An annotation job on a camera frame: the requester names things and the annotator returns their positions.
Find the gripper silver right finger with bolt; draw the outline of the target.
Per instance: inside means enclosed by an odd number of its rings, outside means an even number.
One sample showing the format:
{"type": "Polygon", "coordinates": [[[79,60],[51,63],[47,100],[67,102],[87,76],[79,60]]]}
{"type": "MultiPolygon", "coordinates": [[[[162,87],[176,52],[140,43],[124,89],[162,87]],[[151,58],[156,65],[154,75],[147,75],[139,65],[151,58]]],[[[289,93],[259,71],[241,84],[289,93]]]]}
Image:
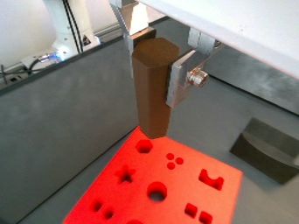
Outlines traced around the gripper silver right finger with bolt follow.
{"type": "Polygon", "coordinates": [[[191,86],[200,88],[206,84],[210,75],[203,71],[205,63],[225,46],[194,28],[190,29],[188,45],[191,50],[171,66],[166,97],[166,103],[171,108],[188,96],[191,86]]]}

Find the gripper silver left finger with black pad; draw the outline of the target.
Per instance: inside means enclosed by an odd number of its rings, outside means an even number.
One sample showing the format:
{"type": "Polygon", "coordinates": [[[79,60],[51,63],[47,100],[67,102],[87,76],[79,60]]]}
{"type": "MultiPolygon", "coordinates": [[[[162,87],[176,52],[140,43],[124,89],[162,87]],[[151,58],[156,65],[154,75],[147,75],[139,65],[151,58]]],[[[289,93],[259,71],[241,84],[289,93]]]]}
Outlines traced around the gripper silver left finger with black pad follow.
{"type": "Polygon", "coordinates": [[[156,35],[156,29],[148,25],[147,8],[136,0],[108,1],[123,30],[128,53],[132,54],[138,43],[156,35]]]}

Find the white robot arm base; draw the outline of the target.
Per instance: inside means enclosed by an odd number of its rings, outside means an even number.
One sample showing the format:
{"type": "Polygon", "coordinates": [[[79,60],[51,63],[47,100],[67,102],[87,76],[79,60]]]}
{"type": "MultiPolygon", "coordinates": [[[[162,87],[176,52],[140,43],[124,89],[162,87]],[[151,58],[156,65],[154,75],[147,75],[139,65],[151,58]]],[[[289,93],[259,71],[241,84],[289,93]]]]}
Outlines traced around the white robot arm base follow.
{"type": "Polygon", "coordinates": [[[56,39],[51,48],[22,60],[30,73],[42,71],[100,44],[92,31],[86,0],[43,1],[51,15],[56,39]]]}

